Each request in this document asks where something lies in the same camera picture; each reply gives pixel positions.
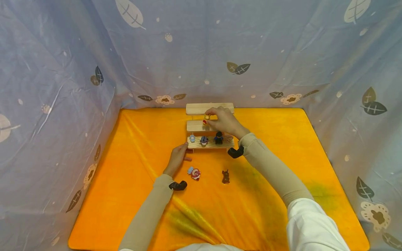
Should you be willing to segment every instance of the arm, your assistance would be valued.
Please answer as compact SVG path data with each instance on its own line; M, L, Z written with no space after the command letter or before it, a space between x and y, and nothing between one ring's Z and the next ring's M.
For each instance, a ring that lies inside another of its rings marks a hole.
M169 185L173 183L172 176L181 166L183 160L191 161L185 157L188 143L172 150L169 164L163 174L155 180L154 188L131 221L119 250L146 251L166 205L172 197L173 190Z
M229 109L211 108L206 114L218 116L218 121L207 121L209 125L240 140L247 161L282 198L288 211L286 229L290 250L349 250L335 222L314 201L302 181L260 139L244 128Z
M298 198L313 200L302 181L260 139L242 126L229 109L211 108L206 114L218 116L217 121L207 121L210 126L240 140L239 144L244 147L247 161L271 184L286 206Z
M302 181L254 134L242 136L239 144L247 161L271 184L286 207L298 198L314 200Z

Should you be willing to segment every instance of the arm sleeve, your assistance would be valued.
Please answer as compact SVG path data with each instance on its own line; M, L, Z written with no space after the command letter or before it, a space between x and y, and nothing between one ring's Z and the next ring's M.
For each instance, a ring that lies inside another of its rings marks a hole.
M315 201L301 198L287 208L286 227L290 250L345 251L350 250L335 222Z
M155 180L154 188L124 234L119 250L146 251L148 249L155 228L172 197L173 190L169 188L172 182L172 177L167 174L162 174Z
M253 133L242 137L239 144L244 147L247 161L271 184L286 206L298 198L314 200L302 181Z

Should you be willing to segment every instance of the curtain with leaf print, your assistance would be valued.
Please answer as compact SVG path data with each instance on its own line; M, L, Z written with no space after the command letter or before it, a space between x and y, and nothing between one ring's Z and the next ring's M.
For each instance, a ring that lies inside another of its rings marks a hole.
M0 249L68 250L120 107L233 102L304 108L371 249L402 250L400 1L1 6Z

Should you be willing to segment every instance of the hand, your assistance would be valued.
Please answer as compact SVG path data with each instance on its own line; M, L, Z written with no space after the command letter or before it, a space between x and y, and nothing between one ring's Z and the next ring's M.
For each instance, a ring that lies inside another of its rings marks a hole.
M207 124L213 129L229 133L239 140L244 137L250 131L242 126L235 116L230 112L228 108L219 106L218 108L211 108L205 112L206 115L216 115L217 121L207 120Z
M183 145L179 145L178 147L173 148L172 153L170 154L169 164L166 169L163 171L164 174L173 177L176 173L177 169L181 166L183 161L192 161L191 158L186 157L186 150L189 144L186 142Z

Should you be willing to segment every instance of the white sleeve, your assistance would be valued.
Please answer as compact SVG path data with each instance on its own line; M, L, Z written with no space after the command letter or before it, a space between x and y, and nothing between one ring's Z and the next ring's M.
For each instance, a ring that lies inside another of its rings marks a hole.
M287 208L287 241L291 251L350 250L335 222L315 201L300 198Z

